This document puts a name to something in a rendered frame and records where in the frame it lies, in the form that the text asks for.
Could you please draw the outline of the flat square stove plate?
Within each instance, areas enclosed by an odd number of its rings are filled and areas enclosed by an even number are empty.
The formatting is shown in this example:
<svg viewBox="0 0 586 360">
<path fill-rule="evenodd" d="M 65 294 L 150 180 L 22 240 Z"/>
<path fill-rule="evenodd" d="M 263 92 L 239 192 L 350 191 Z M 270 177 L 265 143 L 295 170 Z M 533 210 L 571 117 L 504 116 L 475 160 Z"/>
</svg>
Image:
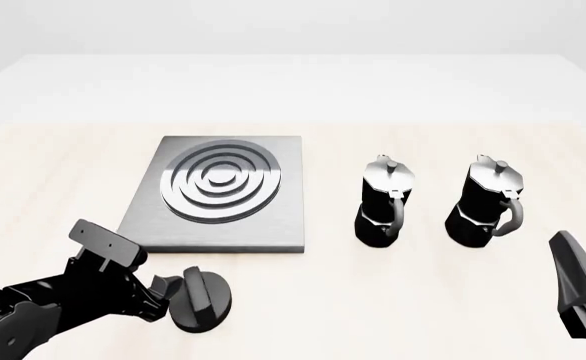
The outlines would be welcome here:
<svg viewBox="0 0 586 360">
<path fill-rule="evenodd" d="M 117 232 L 155 253 L 303 252 L 301 137 L 163 137 Z"/>
</svg>

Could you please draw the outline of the round black stove knob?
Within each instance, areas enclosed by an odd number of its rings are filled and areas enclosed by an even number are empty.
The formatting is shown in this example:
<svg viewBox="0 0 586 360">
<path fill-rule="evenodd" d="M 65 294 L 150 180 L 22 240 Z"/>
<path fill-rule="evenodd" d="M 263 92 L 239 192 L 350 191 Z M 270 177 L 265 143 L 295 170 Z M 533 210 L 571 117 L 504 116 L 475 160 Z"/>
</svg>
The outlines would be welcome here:
<svg viewBox="0 0 586 360">
<path fill-rule="evenodd" d="M 215 329 L 230 313 L 232 292 L 228 282 L 215 272 L 198 266 L 184 270 L 177 293 L 170 300 L 170 317 L 178 329 L 203 333 Z"/>
</svg>

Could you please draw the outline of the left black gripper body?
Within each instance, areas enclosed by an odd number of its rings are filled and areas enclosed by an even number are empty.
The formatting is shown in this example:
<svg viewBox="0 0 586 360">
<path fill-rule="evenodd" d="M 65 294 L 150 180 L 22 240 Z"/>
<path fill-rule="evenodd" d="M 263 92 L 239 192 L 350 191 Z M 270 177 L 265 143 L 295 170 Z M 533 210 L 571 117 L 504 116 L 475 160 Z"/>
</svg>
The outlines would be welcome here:
<svg viewBox="0 0 586 360">
<path fill-rule="evenodd" d="M 120 314 L 153 323 L 166 316 L 169 302 L 145 287 L 134 272 L 125 268 L 120 284 Z"/>
</svg>

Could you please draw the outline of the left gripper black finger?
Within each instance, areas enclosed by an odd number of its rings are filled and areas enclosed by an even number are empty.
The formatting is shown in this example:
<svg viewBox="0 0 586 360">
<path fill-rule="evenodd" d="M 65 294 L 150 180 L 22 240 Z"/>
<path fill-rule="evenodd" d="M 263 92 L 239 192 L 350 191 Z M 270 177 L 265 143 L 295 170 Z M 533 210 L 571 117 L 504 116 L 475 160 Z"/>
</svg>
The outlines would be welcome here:
<svg viewBox="0 0 586 360">
<path fill-rule="evenodd" d="M 159 275 L 155 275 L 153 277 L 152 284 L 149 287 L 149 293 L 151 293 L 153 299 L 156 299 L 157 301 L 169 301 L 173 298 L 173 296 L 175 296 L 176 293 L 178 293 L 180 287 L 182 287 L 183 282 L 184 279 L 181 276 L 175 275 L 161 277 Z"/>
</svg>

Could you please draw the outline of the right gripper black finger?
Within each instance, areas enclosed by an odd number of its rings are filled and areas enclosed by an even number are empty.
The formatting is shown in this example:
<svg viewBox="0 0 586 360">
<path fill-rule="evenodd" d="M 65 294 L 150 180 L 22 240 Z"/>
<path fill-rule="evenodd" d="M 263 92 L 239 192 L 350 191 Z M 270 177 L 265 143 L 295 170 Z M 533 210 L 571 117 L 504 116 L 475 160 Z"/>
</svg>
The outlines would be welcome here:
<svg viewBox="0 0 586 360">
<path fill-rule="evenodd" d="M 558 284 L 558 310 L 586 305 L 586 251 L 567 230 L 549 240 Z"/>
</svg>

